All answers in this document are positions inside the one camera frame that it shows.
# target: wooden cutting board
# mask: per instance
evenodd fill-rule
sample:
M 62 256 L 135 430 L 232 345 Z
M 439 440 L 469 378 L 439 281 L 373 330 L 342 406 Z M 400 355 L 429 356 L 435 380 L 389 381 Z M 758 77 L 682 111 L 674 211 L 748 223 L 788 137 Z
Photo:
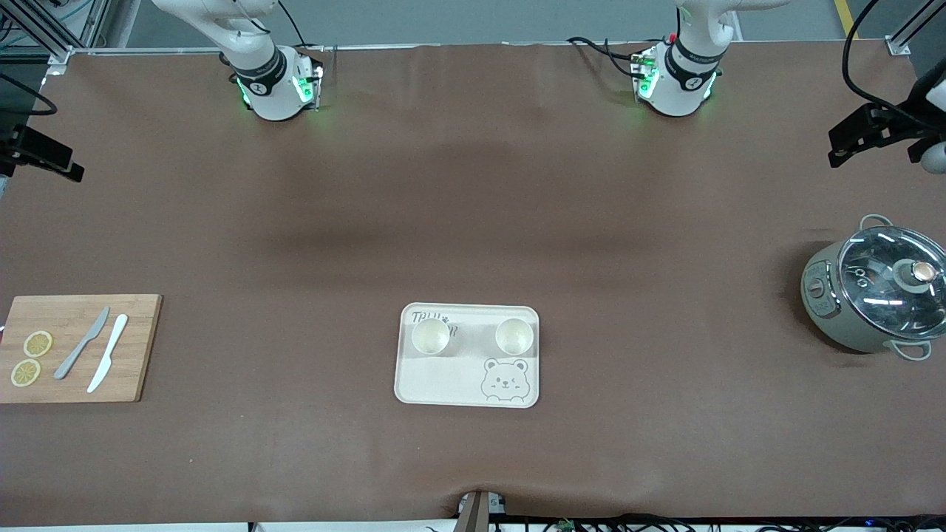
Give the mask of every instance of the wooden cutting board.
M 105 327 L 82 350 L 65 379 L 53 379 L 53 373 L 105 307 L 111 308 Z M 161 296 L 148 293 L 26 295 L 14 298 L 3 341 L 0 342 L 0 403 L 139 400 L 160 308 Z M 96 391 L 89 394 L 86 389 L 98 369 L 118 314 L 128 314 L 128 324 L 112 352 L 112 369 Z M 39 379 L 29 386 L 16 387 L 10 373 L 17 363 L 28 358 L 23 343 L 37 330 L 49 332 L 53 346 L 35 359 L 42 367 Z

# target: butter knife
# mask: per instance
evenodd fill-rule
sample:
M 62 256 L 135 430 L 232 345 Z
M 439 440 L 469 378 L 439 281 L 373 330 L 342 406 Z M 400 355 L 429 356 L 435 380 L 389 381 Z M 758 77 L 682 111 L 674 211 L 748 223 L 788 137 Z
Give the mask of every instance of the butter knife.
M 128 323 L 127 314 L 118 314 L 118 317 L 115 318 L 115 325 L 112 326 L 112 336 L 109 337 L 109 344 L 105 346 L 105 354 L 102 355 L 102 362 L 98 363 L 98 369 L 96 374 L 92 377 L 92 382 L 89 382 L 89 389 L 85 390 L 87 393 L 92 393 L 96 391 L 96 388 L 102 384 L 102 380 L 105 379 L 105 376 L 108 375 L 109 369 L 112 368 L 112 351 L 115 349 L 115 344 L 118 343 L 118 337 L 121 336 L 123 330 L 125 330 L 125 324 Z
M 85 348 L 86 344 L 95 340 L 98 334 L 102 331 L 102 328 L 105 327 L 105 320 L 109 317 L 109 308 L 106 307 L 102 309 L 102 313 L 98 315 L 96 322 L 92 324 L 92 327 L 89 328 L 89 332 L 85 333 L 85 338 L 79 342 L 79 345 L 72 350 L 72 353 L 62 361 L 59 368 L 56 369 L 56 373 L 53 373 L 53 379 L 61 381 L 65 379 L 66 375 L 69 375 L 69 370 L 72 369 L 72 366 L 76 363 L 76 359 L 79 357 L 79 354 L 82 353 L 82 350 Z

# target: table surface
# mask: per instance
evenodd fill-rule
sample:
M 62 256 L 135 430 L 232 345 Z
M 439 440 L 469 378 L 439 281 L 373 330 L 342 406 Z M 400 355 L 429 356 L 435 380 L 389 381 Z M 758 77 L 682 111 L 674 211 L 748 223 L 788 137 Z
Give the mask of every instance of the table surface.
M 868 212 L 946 240 L 905 145 L 829 168 L 840 55 L 735 44 L 672 119 L 571 47 L 345 52 L 284 123 L 214 56 L 74 58 L 31 125 L 85 181 L 10 181 L 0 306 L 165 303 L 140 402 L 0 407 L 0 524 L 946 511 L 946 344 L 852 354 L 797 293 Z M 853 55 L 905 96 L 907 59 Z M 412 301 L 536 309 L 538 404 L 398 402 Z

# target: pot handle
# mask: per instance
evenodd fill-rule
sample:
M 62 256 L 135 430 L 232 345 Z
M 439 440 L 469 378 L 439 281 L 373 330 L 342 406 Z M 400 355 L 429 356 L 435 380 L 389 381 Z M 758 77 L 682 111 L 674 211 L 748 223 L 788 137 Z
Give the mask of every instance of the pot handle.
M 890 219 L 886 216 L 881 216 L 879 214 L 868 214 L 867 216 L 864 216 L 864 218 L 861 219 L 861 224 L 860 224 L 861 231 L 864 231 L 864 222 L 868 220 L 876 220 L 877 222 L 880 222 L 883 225 L 893 225 L 893 222 L 891 222 Z
M 898 357 L 910 361 L 910 362 L 920 362 L 930 358 L 930 355 L 933 353 L 933 346 L 930 346 L 930 342 L 900 342 L 897 340 L 887 340 L 884 342 L 884 345 L 894 352 Z M 901 347 L 922 347 L 923 356 L 921 357 L 911 357 L 910 355 L 903 352 Z

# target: lemon slice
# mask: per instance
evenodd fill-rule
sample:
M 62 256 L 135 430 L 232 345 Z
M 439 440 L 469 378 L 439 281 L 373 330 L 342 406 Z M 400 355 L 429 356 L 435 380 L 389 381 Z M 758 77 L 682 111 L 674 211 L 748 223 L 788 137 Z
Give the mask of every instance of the lemon slice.
M 23 342 L 23 352 L 28 357 L 42 357 L 53 346 L 53 335 L 44 330 L 37 330 L 26 337 Z
M 13 367 L 9 380 L 17 388 L 29 386 L 40 378 L 40 368 L 40 363 L 33 359 L 22 360 Z

